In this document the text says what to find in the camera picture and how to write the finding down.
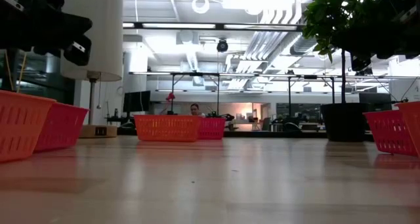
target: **white lamp shade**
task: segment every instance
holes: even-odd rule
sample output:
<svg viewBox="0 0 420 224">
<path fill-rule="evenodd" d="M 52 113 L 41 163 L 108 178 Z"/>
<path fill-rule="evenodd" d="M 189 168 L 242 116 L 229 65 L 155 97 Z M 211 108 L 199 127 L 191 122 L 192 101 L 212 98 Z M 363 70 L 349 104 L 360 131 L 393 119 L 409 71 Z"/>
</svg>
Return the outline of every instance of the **white lamp shade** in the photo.
<svg viewBox="0 0 420 224">
<path fill-rule="evenodd" d="M 92 41 L 87 66 L 76 66 L 61 58 L 61 74 L 89 80 L 88 72 L 100 81 L 118 81 L 123 74 L 123 0 L 65 0 L 63 12 L 90 18 L 93 27 L 86 33 Z"/>
</svg>

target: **plastic basket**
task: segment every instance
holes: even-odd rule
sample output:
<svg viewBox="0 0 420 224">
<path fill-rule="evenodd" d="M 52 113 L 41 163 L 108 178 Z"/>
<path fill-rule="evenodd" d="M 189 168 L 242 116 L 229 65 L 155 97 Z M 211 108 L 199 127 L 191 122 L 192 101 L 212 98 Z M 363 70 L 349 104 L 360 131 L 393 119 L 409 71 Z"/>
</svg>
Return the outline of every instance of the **plastic basket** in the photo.
<svg viewBox="0 0 420 224">
<path fill-rule="evenodd" d="M 35 152 L 74 146 L 88 111 L 54 103 L 48 112 Z"/>
<path fill-rule="evenodd" d="M 198 139 L 199 116 L 134 116 L 141 141 L 194 142 Z"/>
<path fill-rule="evenodd" d="M 32 155 L 55 100 L 0 91 L 0 162 Z"/>
<path fill-rule="evenodd" d="M 414 147 L 420 156 L 420 102 L 399 103 L 397 107 L 402 113 Z"/>
<path fill-rule="evenodd" d="M 364 115 L 379 151 L 417 156 L 400 111 L 366 112 Z"/>
<path fill-rule="evenodd" d="M 222 139 L 225 121 L 224 118 L 202 118 L 198 139 Z"/>
</svg>

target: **black plant pot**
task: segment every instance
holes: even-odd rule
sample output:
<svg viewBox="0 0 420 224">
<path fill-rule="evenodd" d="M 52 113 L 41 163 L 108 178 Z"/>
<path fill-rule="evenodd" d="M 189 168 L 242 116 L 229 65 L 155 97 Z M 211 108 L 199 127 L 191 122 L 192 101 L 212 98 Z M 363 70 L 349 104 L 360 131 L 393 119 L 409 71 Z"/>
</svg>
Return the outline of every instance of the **black plant pot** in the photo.
<svg viewBox="0 0 420 224">
<path fill-rule="evenodd" d="M 367 104 L 345 103 L 321 106 L 327 136 L 335 142 L 362 142 L 365 135 L 366 119 L 363 112 Z"/>
</svg>

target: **orange basket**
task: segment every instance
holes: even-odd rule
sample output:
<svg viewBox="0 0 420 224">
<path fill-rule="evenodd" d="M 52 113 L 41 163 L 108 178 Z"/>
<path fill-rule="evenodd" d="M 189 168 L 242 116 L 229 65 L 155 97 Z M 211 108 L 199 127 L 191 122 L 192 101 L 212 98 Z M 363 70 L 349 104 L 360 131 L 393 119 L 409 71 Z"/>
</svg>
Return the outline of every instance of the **orange basket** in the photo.
<svg viewBox="0 0 420 224">
<path fill-rule="evenodd" d="M 202 118 L 198 138 L 222 139 L 225 121 L 224 118 Z"/>
<path fill-rule="evenodd" d="M 0 91 L 0 162 L 30 157 L 55 100 Z"/>
<path fill-rule="evenodd" d="M 198 139 L 199 116 L 135 115 L 141 141 L 194 142 Z"/>
<path fill-rule="evenodd" d="M 54 103 L 48 112 L 35 152 L 74 146 L 88 111 L 76 106 Z"/>
<path fill-rule="evenodd" d="M 398 103 L 417 154 L 420 155 L 420 102 Z"/>
<path fill-rule="evenodd" d="M 417 156 L 400 111 L 366 112 L 364 115 L 379 151 Z"/>
</svg>

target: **lamp base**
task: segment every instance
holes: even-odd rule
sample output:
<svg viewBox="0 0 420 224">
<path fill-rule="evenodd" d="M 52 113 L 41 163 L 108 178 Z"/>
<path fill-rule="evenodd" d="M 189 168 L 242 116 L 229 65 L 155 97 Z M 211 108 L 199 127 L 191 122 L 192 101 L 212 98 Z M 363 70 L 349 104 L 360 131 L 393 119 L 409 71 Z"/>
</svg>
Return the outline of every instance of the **lamp base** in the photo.
<svg viewBox="0 0 420 224">
<path fill-rule="evenodd" d="M 84 125 L 79 136 L 81 139 L 115 137 L 117 137 L 117 127 L 112 125 Z"/>
</svg>

